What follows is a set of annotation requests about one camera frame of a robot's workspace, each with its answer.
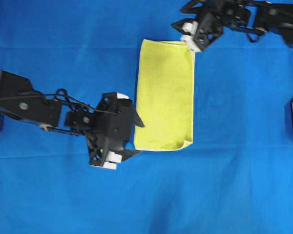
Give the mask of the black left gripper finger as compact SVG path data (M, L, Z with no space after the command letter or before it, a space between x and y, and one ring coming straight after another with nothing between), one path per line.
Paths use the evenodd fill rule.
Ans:
M142 119L139 117L135 109L132 111L132 122L135 126L138 126L140 128L145 127L145 124L143 123Z
M140 150L128 150L128 149L125 149L123 151L120 152L120 155L122 156L122 159L121 159L121 162L133 157L133 156L136 156L138 155L139 153L141 153L142 151Z

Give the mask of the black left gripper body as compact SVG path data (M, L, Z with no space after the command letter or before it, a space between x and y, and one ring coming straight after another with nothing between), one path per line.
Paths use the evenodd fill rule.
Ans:
M128 96L114 92L117 98L127 98ZM103 133L94 128L95 111L88 113L89 130L87 131L87 146L89 153L89 164L95 167L102 167L107 169L116 169L117 164L121 163L122 156L120 152L110 151L108 149L109 139Z

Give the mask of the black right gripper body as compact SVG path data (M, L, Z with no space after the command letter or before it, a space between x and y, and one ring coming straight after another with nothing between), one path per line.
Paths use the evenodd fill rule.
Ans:
M187 44L192 52L203 52L211 43L223 34L220 20L211 12L198 15L198 29L195 34L183 34L180 40Z

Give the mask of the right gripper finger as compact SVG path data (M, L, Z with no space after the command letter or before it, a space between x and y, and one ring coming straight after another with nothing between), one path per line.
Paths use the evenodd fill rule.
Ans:
M172 23L171 26L181 34L195 34L198 29L198 22L191 18L185 18Z

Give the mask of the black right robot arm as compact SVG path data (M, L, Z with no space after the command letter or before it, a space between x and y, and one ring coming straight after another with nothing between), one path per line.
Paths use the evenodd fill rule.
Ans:
M143 40L137 150L214 156L290 147L293 4L193 0L172 26L182 42Z

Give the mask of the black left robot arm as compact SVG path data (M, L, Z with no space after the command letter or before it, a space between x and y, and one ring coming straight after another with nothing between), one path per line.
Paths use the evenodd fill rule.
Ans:
M85 137L89 164L106 169L140 153L126 149L133 126L145 125L132 100L121 93L104 93L93 108L68 95L35 90L29 79L0 72L0 131L3 117L38 125L44 131Z

